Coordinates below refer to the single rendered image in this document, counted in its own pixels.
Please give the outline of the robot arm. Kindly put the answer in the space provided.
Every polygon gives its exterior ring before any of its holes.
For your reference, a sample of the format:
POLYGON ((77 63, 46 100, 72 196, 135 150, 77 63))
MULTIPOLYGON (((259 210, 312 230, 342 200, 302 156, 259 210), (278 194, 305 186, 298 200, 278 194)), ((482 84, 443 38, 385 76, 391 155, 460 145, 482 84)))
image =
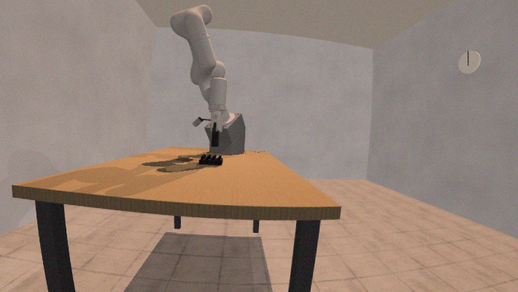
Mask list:
POLYGON ((193 54, 193 63, 190 70, 191 81, 193 84, 199 85, 202 96, 208 102, 209 110, 225 112, 223 113, 223 126, 225 126, 235 119, 235 115, 227 111, 226 93, 228 81, 223 79, 225 67, 223 63, 216 61, 206 31, 205 25, 210 23, 211 20, 211 9, 207 5, 201 5, 200 7, 195 7, 195 9, 193 7, 175 13, 171 17, 170 24, 172 30, 186 39, 190 45, 193 54))

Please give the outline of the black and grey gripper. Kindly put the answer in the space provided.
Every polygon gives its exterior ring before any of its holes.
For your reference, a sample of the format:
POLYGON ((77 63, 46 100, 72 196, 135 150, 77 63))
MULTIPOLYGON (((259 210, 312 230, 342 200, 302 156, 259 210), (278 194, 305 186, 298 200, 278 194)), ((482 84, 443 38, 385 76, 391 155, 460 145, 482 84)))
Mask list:
MULTIPOLYGON (((221 116, 223 111, 210 110, 211 112, 211 125, 210 131, 212 132, 212 147, 218 147, 219 141, 217 137, 219 137, 219 132, 222 132, 221 127, 221 116), (212 128, 212 130, 211 130, 212 128)), ((223 112, 224 113, 224 112, 223 112)))

